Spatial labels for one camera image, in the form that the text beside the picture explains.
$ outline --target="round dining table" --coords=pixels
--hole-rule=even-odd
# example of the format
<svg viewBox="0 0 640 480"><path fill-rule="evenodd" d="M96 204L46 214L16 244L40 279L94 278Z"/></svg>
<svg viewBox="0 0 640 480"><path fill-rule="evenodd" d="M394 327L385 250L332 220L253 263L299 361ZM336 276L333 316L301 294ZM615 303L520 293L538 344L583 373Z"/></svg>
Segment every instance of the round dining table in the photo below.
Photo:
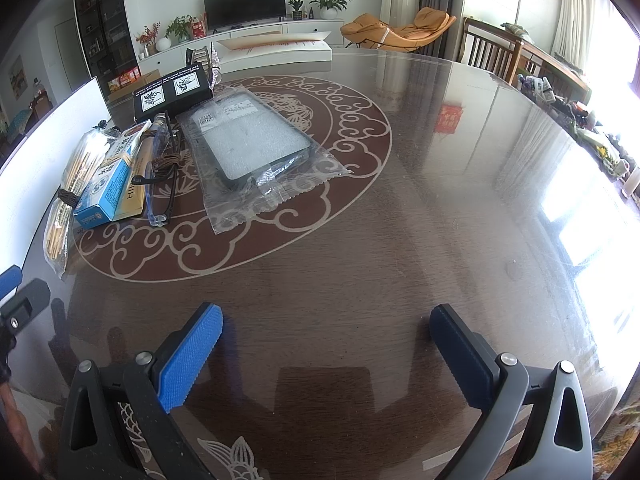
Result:
<svg viewBox="0 0 640 480"><path fill-rule="evenodd" d="M154 351L205 301L222 309L222 336L171 416L221 480L435 478L480 415L431 339L441 303L498 353L571 361L600 430L640 361L638 212L536 104L477 68L356 48L222 84L254 92L350 174L214 234L186 145L170 223L76 227L61 280L43 256L45 213L23 283L47 282L51 306L10 364L52 471L78 363ZM113 108L122 128L132 117L130 100ZM119 409L148 475L164 478Z"/></svg>

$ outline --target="small plant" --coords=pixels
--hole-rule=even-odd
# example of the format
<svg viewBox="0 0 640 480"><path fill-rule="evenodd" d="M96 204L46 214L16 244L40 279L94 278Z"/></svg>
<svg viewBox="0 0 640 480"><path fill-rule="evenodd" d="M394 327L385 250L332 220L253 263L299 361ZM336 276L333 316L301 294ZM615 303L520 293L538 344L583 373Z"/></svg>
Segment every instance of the small plant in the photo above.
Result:
<svg viewBox="0 0 640 480"><path fill-rule="evenodd" d="M160 22L154 23L151 30L145 25L144 33L140 34L136 38L136 41L143 45L153 44L156 41L156 36L158 35L159 29L160 29Z"/></svg>
<svg viewBox="0 0 640 480"><path fill-rule="evenodd" d="M347 10L348 2L352 2L353 0L309 0L312 4L318 4L318 6L322 9L337 9L337 10Z"/></svg>
<svg viewBox="0 0 640 480"><path fill-rule="evenodd" d="M189 38L189 33L191 31L191 23L195 21L195 18L190 14L186 16L176 16L175 19L169 23L169 26L166 28L166 34L164 35L166 38L169 37L169 34L173 34L178 40Z"/></svg>
<svg viewBox="0 0 640 480"><path fill-rule="evenodd" d="M295 12L298 12L304 4L305 4L304 0L289 0L289 5L293 7L293 10Z"/></svg>

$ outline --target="television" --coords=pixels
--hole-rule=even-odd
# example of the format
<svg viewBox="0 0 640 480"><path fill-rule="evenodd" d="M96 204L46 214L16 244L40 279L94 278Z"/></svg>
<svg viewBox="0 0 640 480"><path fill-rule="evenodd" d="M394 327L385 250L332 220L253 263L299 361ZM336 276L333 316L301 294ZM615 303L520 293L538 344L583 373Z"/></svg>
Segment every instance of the television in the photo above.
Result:
<svg viewBox="0 0 640 480"><path fill-rule="evenodd" d="M285 0L204 0L207 27L238 25L239 23L283 18L287 15Z"/></svg>

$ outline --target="orange lounge chair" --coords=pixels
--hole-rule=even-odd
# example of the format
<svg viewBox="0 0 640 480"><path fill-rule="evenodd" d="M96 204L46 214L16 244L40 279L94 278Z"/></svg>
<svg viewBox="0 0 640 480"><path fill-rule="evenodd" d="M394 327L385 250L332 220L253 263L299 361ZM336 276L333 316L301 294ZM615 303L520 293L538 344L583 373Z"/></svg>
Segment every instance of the orange lounge chair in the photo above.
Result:
<svg viewBox="0 0 640 480"><path fill-rule="evenodd" d="M340 28L351 44L361 48L380 48L398 52L411 52L437 40L456 21L442 10L424 7L414 22L391 28L371 14L363 14Z"/></svg>

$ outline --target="clutter on table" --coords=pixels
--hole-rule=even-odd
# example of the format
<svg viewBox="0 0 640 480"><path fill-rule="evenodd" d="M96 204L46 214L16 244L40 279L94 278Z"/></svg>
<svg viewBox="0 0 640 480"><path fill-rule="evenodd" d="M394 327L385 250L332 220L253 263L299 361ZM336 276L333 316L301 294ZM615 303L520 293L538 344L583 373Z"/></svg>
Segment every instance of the clutter on table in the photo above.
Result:
<svg viewBox="0 0 640 480"><path fill-rule="evenodd" d="M134 92L138 124L124 132L101 124L76 147L44 240L46 259L59 277L73 219L85 229L142 213L153 227L171 223L187 153L183 135L216 234L349 173L249 90L226 88L211 98L220 81L218 56L213 49L206 59L198 51L190 54L187 67Z"/></svg>
<svg viewBox="0 0 640 480"><path fill-rule="evenodd" d="M82 136L69 157L57 197L49 211L42 243L45 259L59 277L62 277L66 267L72 211L119 135L117 130L107 130L103 121Z"/></svg>
<svg viewBox="0 0 640 480"><path fill-rule="evenodd" d="M114 219L122 192L126 190L131 168L138 156L142 133L150 126L151 121L136 124L124 131L109 148L74 209L74 218L85 229Z"/></svg>
<svg viewBox="0 0 640 480"><path fill-rule="evenodd" d="M580 102L566 102L563 97L556 96L546 77L519 74L517 88L587 149L610 180L624 178L635 168L633 158L627 152L621 153L615 137L606 133L594 110L588 110Z"/></svg>

